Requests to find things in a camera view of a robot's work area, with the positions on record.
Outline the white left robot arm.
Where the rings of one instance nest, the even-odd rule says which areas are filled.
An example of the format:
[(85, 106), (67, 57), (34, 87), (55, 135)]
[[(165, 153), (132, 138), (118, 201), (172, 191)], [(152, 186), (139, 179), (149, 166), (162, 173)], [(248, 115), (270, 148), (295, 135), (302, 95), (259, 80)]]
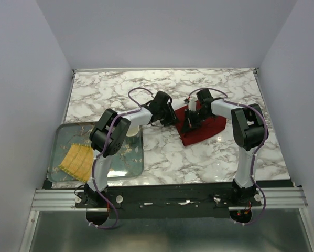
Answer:
[(139, 105), (136, 110), (119, 113), (106, 109), (96, 122), (89, 136), (93, 163), (84, 189), (87, 201), (93, 207), (100, 207), (105, 201), (110, 203), (103, 191), (108, 186), (111, 160), (122, 147), (128, 132), (156, 121), (164, 126), (174, 125), (178, 121), (172, 107), (172, 98), (163, 91), (158, 91), (151, 101)]

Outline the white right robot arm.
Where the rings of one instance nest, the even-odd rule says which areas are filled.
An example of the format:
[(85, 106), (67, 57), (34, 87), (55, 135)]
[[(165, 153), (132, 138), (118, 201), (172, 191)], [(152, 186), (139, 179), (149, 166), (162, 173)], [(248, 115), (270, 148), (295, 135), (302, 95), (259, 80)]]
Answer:
[(188, 107), (185, 109), (181, 133), (198, 129), (209, 117), (220, 116), (231, 120), (233, 139), (239, 147), (239, 161), (230, 199), (233, 204), (241, 206), (256, 195), (257, 153), (268, 138), (268, 128), (261, 108), (256, 103), (244, 105), (228, 101), (226, 97), (214, 98), (210, 94), (210, 88), (195, 91), (201, 107), (197, 109), (196, 102), (190, 97), (184, 100)]

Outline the red cloth napkin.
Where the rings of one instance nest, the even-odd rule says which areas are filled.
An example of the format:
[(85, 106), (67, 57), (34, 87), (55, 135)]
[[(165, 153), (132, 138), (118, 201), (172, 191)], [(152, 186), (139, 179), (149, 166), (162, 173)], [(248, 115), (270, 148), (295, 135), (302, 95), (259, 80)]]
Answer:
[(185, 121), (185, 110), (188, 108), (187, 105), (175, 110), (179, 122), (175, 124), (175, 127), (180, 135), (180, 139), (184, 146), (199, 143), (210, 137), (213, 137), (222, 132), (226, 127), (226, 118), (222, 116), (209, 117), (201, 122), (197, 129), (194, 129), (188, 133), (182, 133), (181, 129)]

